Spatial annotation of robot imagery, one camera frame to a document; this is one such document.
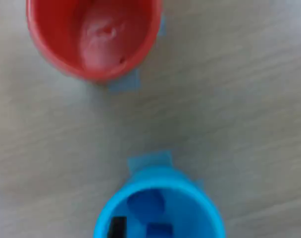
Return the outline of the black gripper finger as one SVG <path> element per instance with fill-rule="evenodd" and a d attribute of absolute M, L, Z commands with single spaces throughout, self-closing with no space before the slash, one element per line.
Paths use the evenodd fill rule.
<path fill-rule="evenodd" d="M 126 238 L 127 236 L 127 217 L 116 216 L 110 221 L 107 231 L 107 238 Z"/>

